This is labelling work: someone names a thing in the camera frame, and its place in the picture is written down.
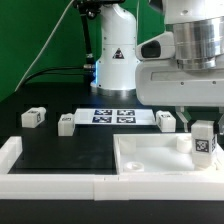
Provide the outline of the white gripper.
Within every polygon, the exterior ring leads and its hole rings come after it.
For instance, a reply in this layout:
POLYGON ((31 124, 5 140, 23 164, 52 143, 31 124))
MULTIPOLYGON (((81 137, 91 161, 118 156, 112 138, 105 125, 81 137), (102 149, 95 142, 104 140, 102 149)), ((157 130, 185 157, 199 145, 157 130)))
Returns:
POLYGON ((184 106, 219 107, 217 133, 224 134, 224 61, 212 69, 184 71, 175 60, 141 62, 136 68, 136 93, 143 105, 177 106, 183 123, 192 117, 184 106))

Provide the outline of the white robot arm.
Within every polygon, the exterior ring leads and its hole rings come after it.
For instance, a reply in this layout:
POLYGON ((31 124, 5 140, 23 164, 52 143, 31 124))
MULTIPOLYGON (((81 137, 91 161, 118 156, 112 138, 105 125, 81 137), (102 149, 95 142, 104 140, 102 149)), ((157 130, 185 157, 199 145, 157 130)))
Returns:
POLYGON ((101 17, 102 54, 91 88, 135 93, 144 105, 224 107, 224 0, 148 0, 165 31, 141 44, 125 0, 74 0, 83 20, 101 17))

